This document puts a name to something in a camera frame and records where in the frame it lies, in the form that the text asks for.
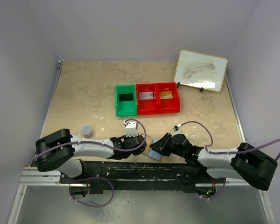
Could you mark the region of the pink leather card holder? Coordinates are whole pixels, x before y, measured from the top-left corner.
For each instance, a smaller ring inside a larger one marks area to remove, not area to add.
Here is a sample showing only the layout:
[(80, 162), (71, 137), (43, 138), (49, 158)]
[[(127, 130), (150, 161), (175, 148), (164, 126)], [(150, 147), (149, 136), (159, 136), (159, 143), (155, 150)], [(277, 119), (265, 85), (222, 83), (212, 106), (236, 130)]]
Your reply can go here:
[(157, 161), (157, 162), (161, 162), (161, 160), (162, 160), (162, 155), (161, 155), (160, 153), (154, 151), (154, 150), (150, 147), (151, 144), (154, 144), (154, 143), (156, 143), (157, 141), (158, 141), (157, 139), (154, 139), (154, 138), (152, 138), (151, 136), (147, 135), (147, 138), (146, 138), (146, 144), (147, 144), (147, 146), (146, 146), (144, 152), (142, 153), (142, 155), (144, 155), (144, 156), (146, 156), (146, 157), (148, 157), (148, 158), (150, 158), (150, 159), (153, 159), (153, 160), (155, 160), (155, 161)]

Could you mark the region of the silver striped card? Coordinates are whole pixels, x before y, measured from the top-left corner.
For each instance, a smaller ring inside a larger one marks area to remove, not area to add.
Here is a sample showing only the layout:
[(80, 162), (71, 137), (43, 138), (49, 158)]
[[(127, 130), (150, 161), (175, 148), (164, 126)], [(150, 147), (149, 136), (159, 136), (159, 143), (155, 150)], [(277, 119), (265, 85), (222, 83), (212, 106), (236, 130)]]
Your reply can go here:
[(152, 91), (139, 92), (139, 100), (153, 100), (154, 93)]

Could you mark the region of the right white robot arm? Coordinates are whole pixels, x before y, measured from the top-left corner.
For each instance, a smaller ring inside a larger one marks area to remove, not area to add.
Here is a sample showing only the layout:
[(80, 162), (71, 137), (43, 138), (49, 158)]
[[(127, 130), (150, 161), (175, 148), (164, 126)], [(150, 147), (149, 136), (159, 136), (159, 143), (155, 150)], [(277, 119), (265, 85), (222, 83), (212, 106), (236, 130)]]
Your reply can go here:
[(235, 148), (235, 154), (228, 149), (212, 154), (203, 147), (192, 145), (181, 133), (167, 133), (149, 147), (163, 156), (175, 154), (182, 157), (187, 164), (199, 168), (213, 179), (240, 179), (260, 190), (269, 189), (278, 166), (275, 159), (259, 150), (248, 152), (252, 149), (248, 143)]

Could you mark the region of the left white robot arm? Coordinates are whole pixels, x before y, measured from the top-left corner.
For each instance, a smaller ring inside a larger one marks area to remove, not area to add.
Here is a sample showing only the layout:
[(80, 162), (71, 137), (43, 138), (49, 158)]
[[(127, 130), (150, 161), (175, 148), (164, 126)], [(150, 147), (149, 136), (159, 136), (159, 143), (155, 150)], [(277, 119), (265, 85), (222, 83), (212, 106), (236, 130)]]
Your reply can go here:
[(70, 134), (69, 129), (60, 129), (35, 143), (38, 171), (58, 170), (70, 178), (81, 176), (83, 165), (77, 157), (99, 157), (122, 160), (130, 155), (144, 152), (147, 132), (143, 135), (123, 135), (105, 140), (90, 140)]

